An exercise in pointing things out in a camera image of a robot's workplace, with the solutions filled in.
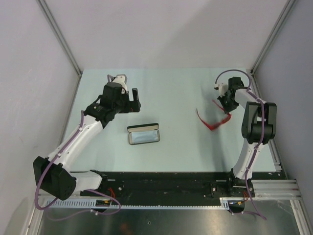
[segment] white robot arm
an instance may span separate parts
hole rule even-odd
[[[215,87],[219,90],[218,100],[221,102],[226,113],[241,105],[245,109],[242,124],[242,135],[244,145],[239,159],[232,169],[235,179],[245,180],[252,178],[252,169],[258,155],[265,144],[273,139],[276,133],[276,104],[266,103],[258,98],[250,90],[244,87],[240,77],[230,78],[227,84],[218,84]],[[261,102],[264,105],[264,127],[262,139]]]
[[[66,200],[75,191],[99,188],[103,180],[100,172],[71,173],[73,163],[85,146],[114,119],[115,114],[139,112],[141,106],[137,89],[133,89],[134,100],[129,100],[126,75],[108,75],[108,81],[103,94],[82,111],[80,124],[71,135],[47,158],[37,157],[34,161],[36,195],[39,189],[43,189],[56,198]]]

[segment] light blue table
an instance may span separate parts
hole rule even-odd
[[[211,132],[198,119],[196,108],[208,123],[221,121],[223,112],[211,101],[217,75],[226,68],[215,69],[120,69],[85,70],[67,126],[66,137],[86,109],[107,83],[107,74],[126,74],[128,89],[138,88],[140,113],[117,114],[95,137],[75,162],[73,171],[230,171],[235,165],[244,139],[241,124],[244,109],[232,112],[231,120]],[[240,76],[226,73],[221,81]],[[160,142],[129,145],[127,126],[159,123]],[[254,171],[275,171],[269,147],[260,153]]]

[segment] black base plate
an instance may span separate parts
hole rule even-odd
[[[245,188],[229,188],[230,173],[226,172],[102,173],[106,175],[106,180],[97,191],[110,195],[108,188],[112,188],[122,205],[219,206],[220,197],[242,197],[245,190]],[[253,179],[260,179],[267,175],[267,173],[256,173],[253,174]],[[252,188],[250,192],[254,196],[251,182],[249,187]],[[81,196],[97,195],[83,191]]]

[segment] cable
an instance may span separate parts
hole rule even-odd
[[[222,74],[224,74],[224,73],[226,73],[226,72],[232,72],[232,71],[242,72],[244,75],[246,75],[246,76],[248,77],[248,79],[249,79],[249,85],[248,85],[248,87],[247,87],[246,90],[247,90],[247,92],[250,91],[250,87],[251,87],[251,83],[252,83],[251,77],[249,76],[249,74],[247,74],[246,72],[241,71],[241,70],[225,70],[224,72],[221,72],[220,75],[217,76],[217,78],[216,78],[216,80],[215,80],[215,84],[217,84],[217,81],[219,80],[219,78],[220,78],[220,76],[221,76]]]
[[[108,188],[108,190],[111,192],[111,197],[115,198],[115,193],[114,193],[113,189],[112,188]]]
[[[241,70],[225,70],[224,72],[221,72],[221,73],[218,75],[218,77],[217,77],[216,80],[215,80],[215,84],[217,84],[217,81],[219,80],[219,78],[220,78],[220,76],[221,76],[222,74],[224,74],[224,73],[226,73],[226,72],[230,72],[230,71],[241,72],[241,73],[243,73],[244,75],[246,75],[246,76],[248,77],[248,79],[249,79],[249,85],[248,85],[248,87],[247,87],[246,92],[247,92],[249,95],[251,95],[256,101],[260,102],[260,104],[261,104],[261,110],[262,110],[262,132],[261,132],[261,138],[260,138],[259,143],[258,143],[258,144],[255,146],[255,148],[254,148],[254,151],[253,151],[253,154],[252,154],[252,157],[251,157],[251,161],[249,162],[249,165],[248,165],[248,167],[246,168],[246,172],[245,172],[246,190],[247,190],[248,195],[249,195],[249,197],[250,197],[251,203],[253,204],[253,207],[254,207],[254,209],[255,209],[257,212],[252,212],[252,211],[249,211],[249,212],[248,212],[248,211],[246,211],[246,212],[244,212],[244,213],[247,213],[247,214],[255,214],[255,215],[260,216],[260,217],[263,218],[264,220],[267,220],[266,217],[265,217],[264,215],[262,215],[262,214],[259,212],[258,208],[257,208],[256,205],[255,205],[255,202],[254,202],[253,199],[252,199],[252,195],[251,195],[250,190],[249,190],[248,179],[247,179],[249,170],[250,170],[250,168],[251,168],[251,166],[252,166],[252,164],[253,164],[253,162],[254,162],[254,159],[255,159],[255,156],[256,156],[256,154],[257,154],[258,148],[259,148],[259,146],[262,144],[263,138],[264,138],[264,132],[265,132],[265,109],[264,109],[264,103],[262,102],[262,100],[261,100],[259,97],[257,97],[255,94],[253,94],[253,93],[250,91],[250,87],[251,87],[252,81],[251,81],[250,76],[249,76],[246,72],[244,72],[244,71],[241,71]]]
[[[39,190],[41,187],[41,184],[43,183],[43,180],[46,176],[46,174],[48,173],[50,167],[53,165],[53,163],[60,157],[60,154],[69,146],[69,144],[76,138],[76,136],[79,134],[80,132],[80,128],[83,127],[84,124],[84,111],[81,111],[81,119],[80,119],[80,124],[78,129],[76,130],[76,132],[74,133],[74,135],[64,144],[64,146],[59,150],[59,152],[54,156],[54,158],[49,162],[48,166],[44,169],[43,173],[41,174],[41,177],[39,178],[39,181],[37,183],[37,187],[36,187],[36,191],[35,191],[35,207],[39,210],[44,210],[49,208],[53,203],[55,203],[55,201],[57,200],[57,198],[54,198],[53,201],[51,203],[49,203],[49,205],[45,206],[45,207],[41,207],[38,203],[38,195],[39,195]]]
[[[248,196],[248,194],[246,193],[246,191],[243,191],[243,194],[244,194],[244,200],[245,200],[245,202],[246,202],[247,200],[249,200],[249,196]]]
[[[39,195],[39,190],[40,190],[40,187],[41,187],[41,184],[43,183],[43,180],[46,176],[46,174],[48,173],[49,169],[51,168],[51,166],[53,165],[53,163],[60,157],[60,154],[71,144],[71,142],[77,137],[77,135],[79,134],[79,132],[81,131],[81,128],[83,127],[83,124],[84,124],[84,111],[81,111],[81,120],[80,120],[80,124],[79,124],[79,127],[78,129],[76,130],[76,132],[74,133],[74,135],[64,144],[64,146],[58,151],[58,153],[54,156],[54,158],[49,162],[48,166],[44,169],[38,183],[37,183],[37,187],[36,187],[36,192],[35,192],[35,207],[39,210],[45,210],[47,208],[49,208],[51,205],[53,205],[53,203],[57,200],[57,198],[54,198],[53,201],[51,203],[49,203],[47,206],[45,207],[41,207],[38,203],[38,195]],[[121,210],[121,204],[119,203],[118,200],[115,199],[115,194],[112,190],[112,193],[113,193],[113,197],[110,197],[110,196],[107,196],[103,193],[100,193],[100,192],[97,192],[97,191],[94,191],[92,189],[87,189],[87,191],[90,191],[90,192],[93,192],[93,193],[96,193],[96,194],[99,194],[101,196],[104,196],[104,197],[108,197],[110,198],[111,200],[115,201],[119,208],[118,210],[114,211],[114,212],[110,212],[110,213],[103,213],[103,212],[96,212],[96,214],[102,214],[102,215],[110,215],[110,214],[115,214],[115,213],[118,213],[120,210]],[[80,213],[83,213],[83,212],[86,212],[86,211],[89,211],[89,210],[82,210],[82,211],[79,211],[79,212],[76,212],[70,216],[67,216],[65,218],[61,218],[61,219],[53,219],[53,218],[50,218],[51,220],[54,220],[54,221],[61,221],[61,220],[65,220],[65,219],[68,219],[68,218],[71,218],[77,214],[80,214]]]
[[[118,213],[118,212],[122,209],[122,205],[121,205],[121,204],[119,203],[119,201],[116,200],[115,198],[110,197],[110,196],[108,196],[108,195],[105,195],[105,194],[103,194],[103,193],[97,192],[97,191],[92,190],[92,189],[87,189],[86,191],[96,193],[96,194],[98,194],[98,195],[100,195],[100,196],[103,196],[103,197],[108,197],[109,199],[115,201],[115,202],[118,204],[118,209],[117,209],[116,211],[113,211],[113,212],[110,212],[110,213],[99,212],[99,211],[95,211],[95,210],[93,210],[93,209],[85,209],[85,210],[81,210],[81,211],[78,211],[78,212],[76,212],[76,213],[73,213],[73,214],[71,214],[71,215],[69,215],[69,216],[66,216],[66,217],[63,217],[63,218],[58,218],[58,219],[51,218],[51,217],[48,215],[48,213],[47,213],[48,219],[50,219],[50,220],[52,220],[52,221],[63,221],[63,220],[70,219],[70,218],[72,218],[72,217],[74,217],[74,216],[76,216],[76,215],[78,215],[78,214],[85,213],[85,212],[93,212],[93,213],[95,213],[95,215],[98,215],[98,214],[100,214],[100,215],[112,215],[112,214]]]

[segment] red sunglasses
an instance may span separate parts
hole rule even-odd
[[[213,103],[215,103],[220,109],[222,109],[222,110],[224,111],[224,108],[223,108],[222,106],[220,106],[220,105],[216,102],[216,100],[213,99],[212,101],[213,101]],[[214,130],[217,129],[220,125],[225,124],[226,122],[228,122],[228,121],[230,120],[230,118],[231,118],[231,114],[228,113],[227,116],[226,116],[221,122],[218,122],[218,123],[215,123],[215,124],[213,124],[213,125],[210,125],[210,124],[206,123],[206,122],[199,116],[198,110],[197,110],[197,115],[198,115],[200,121],[202,121],[202,123],[203,123],[204,125],[206,125],[206,127],[209,128],[210,131],[214,131]]]

